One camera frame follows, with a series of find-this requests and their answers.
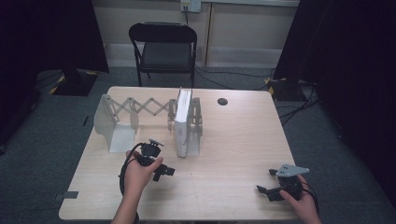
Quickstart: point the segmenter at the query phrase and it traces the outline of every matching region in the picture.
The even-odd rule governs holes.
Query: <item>white wall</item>
[[[126,66],[134,61],[129,52],[131,25],[140,21],[186,23],[179,1],[92,2],[107,58],[112,60],[119,52],[123,60],[129,61]],[[202,3],[201,13],[189,13],[189,26],[198,34],[197,62],[210,66],[275,67],[295,11],[296,7]]]

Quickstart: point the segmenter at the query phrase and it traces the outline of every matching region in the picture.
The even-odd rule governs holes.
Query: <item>human arm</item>
[[[117,210],[116,215],[111,223],[114,224],[132,224],[136,215],[137,205],[143,189],[149,182],[151,174],[163,163],[163,158],[159,157],[150,166],[141,166],[135,158],[139,155],[134,151],[131,157],[131,163],[127,166],[124,179],[124,194]]]
[[[298,175],[300,182],[303,183],[303,188],[309,190],[306,185],[306,180]],[[320,218],[318,216],[317,208],[315,207],[315,201],[312,196],[303,191],[301,199],[296,201],[290,194],[285,190],[281,190],[280,195],[293,207],[294,213],[304,224],[320,224]]]

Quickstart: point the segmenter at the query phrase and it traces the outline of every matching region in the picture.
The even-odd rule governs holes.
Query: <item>black folding chair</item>
[[[191,74],[194,87],[194,68],[197,34],[187,25],[169,22],[139,22],[129,29],[134,44],[139,86],[140,73]],[[143,53],[137,44],[144,43]]]

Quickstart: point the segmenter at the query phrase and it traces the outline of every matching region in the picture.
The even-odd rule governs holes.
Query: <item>wall outlet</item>
[[[180,0],[180,11],[201,12],[201,1]]]

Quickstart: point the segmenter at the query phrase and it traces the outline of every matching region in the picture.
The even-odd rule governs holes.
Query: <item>wooden table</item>
[[[113,87],[117,102],[134,97],[140,103],[154,97],[165,104],[178,89]],[[200,155],[179,158],[175,137],[167,128],[167,113],[153,117],[140,112],[134,143],[155,138],[164,143],[163,163],[175,168],[173,176],[150,181],[138,206],[141,220],[284,220],[295,219],[286,202],[270,203],[256,185],[272,189],[277,179],[269,169],[294,164],[271,95],[266,91],[194,89],[200,97],[204,132]],[[228,100],[219,105],[218,99]],[[120,115],[129,122],[129,114]],[[124,153],[109,153],[106,140],[92,130],[59,216],[64,220],[112,219],[121,201],[119,178]]]

